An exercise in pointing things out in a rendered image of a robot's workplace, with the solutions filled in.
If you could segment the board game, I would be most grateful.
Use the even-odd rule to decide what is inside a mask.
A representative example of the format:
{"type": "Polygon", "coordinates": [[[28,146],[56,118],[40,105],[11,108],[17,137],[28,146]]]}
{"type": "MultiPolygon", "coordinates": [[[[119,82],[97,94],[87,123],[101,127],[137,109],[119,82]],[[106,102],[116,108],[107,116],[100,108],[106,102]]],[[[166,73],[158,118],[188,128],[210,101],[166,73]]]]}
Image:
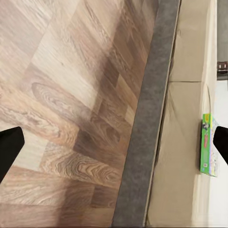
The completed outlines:
{"type": "Polygon", "coordinates": [[[200,172],[217,177],[219,151],[213,144],[216,127],[219,126],[211,114],[202,114],[202,141],[200,151],[200,172]]]}

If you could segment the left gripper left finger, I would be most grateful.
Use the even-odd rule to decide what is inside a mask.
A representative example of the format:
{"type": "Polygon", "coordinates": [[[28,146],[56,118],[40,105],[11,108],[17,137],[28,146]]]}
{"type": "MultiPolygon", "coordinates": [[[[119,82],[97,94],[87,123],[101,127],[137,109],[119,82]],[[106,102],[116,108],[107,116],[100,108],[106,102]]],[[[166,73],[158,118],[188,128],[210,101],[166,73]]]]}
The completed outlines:
{"type": "Polygon", "coordinates": [[[25,144],[20,126],[0,132],[0,183],[25,144]]]}

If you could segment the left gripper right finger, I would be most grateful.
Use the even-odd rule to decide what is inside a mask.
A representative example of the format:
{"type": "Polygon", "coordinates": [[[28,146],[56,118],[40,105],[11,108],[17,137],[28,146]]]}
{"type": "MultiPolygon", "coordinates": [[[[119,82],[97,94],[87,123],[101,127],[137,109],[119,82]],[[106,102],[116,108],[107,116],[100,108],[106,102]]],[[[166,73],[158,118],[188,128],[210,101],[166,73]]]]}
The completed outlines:
{"type": "Polygon", "coordinates": [[[222,126],[216,127],[213,144],[228,165],[228,128],[222,126]]]}

